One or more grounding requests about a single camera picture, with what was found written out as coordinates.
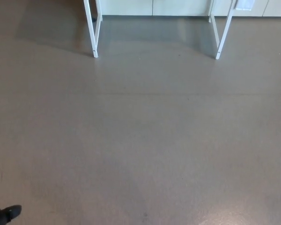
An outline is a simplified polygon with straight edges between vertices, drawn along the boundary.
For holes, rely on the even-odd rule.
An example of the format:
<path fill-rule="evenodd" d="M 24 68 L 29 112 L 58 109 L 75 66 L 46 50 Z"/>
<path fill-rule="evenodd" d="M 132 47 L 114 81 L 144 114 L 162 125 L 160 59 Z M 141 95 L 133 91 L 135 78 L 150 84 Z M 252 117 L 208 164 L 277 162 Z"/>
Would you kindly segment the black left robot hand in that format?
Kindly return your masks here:
<path fill-rule="evenodd" d="M 21 205 L 12 205 L 4 209 L 0 209 L 0 225 L 7 225 L 13 219 L 18 217 L 22 212 Z"/>

